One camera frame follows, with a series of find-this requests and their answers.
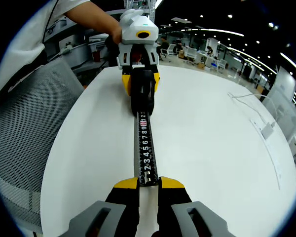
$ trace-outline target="white tabletop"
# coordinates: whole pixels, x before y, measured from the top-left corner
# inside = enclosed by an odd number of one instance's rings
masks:
[[[183,68],[159,72],[151,116],[158,175],[183,183],[192,201],[224,218],[232,234],[271,235],[296,195],[295,165],[279,126],[265,143],[252,123],[262,126],[258,114],[227,95],[250,94],[236,83]],[[242,99],[274,121],[255,96]],[[115,183],[133,177],[133,154],[130,97],[121,71],[106,68],[77,100],[50,151],[40,199],[44,236],[60,235]],[[140,190],[137,236],[158,228],[156,191]]]

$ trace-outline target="white sleeve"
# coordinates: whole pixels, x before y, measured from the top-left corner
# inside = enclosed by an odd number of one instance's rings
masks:
[[[67,11],[75,8],[76,6],[90,0],[58,0],[52,18],[57,19]]]

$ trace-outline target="mesh chair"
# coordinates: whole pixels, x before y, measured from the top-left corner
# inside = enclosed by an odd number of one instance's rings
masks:
[[[57,132],[83,87],[63,59],[37,69],[0,103],[0,194],[16,223],[42,233],[40,190]]]
[[[197,57],[197,50],[196,50],[196,48],[190,48],[190,47],[187,48],[186,57],[188,59],[192,59],[193,60],[192,62],[189,61],[189,60],[187,62],[194,64],[194,61],[195,61],[195,59]]]
[[[162,48],[161,55],[165,55],[165,56],[174,55],[175,53],[173,52],[173,49],[175,46],[176,46],[175,44],[171,43],[167,49]]]
[[[226,64],[227,64],[227,61],[221,59],[221,60],[218,62],[218,71],[219,71],[220,68],[222,68],[222,71],[224,71],[225,68],[226,68]]]

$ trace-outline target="person's hand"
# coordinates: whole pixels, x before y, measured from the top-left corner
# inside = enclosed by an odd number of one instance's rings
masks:
[[[118,26],[113,32],[112,32],[112,38],[114,43],[119,44],[122,42],[122,28]]]

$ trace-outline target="measuring tape blade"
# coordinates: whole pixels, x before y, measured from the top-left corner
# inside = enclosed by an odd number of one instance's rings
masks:
[[[154,156],[152,132],[148,112],[138,112],[135,118],[135,175],[140,186],[158,184],[157,165]]]

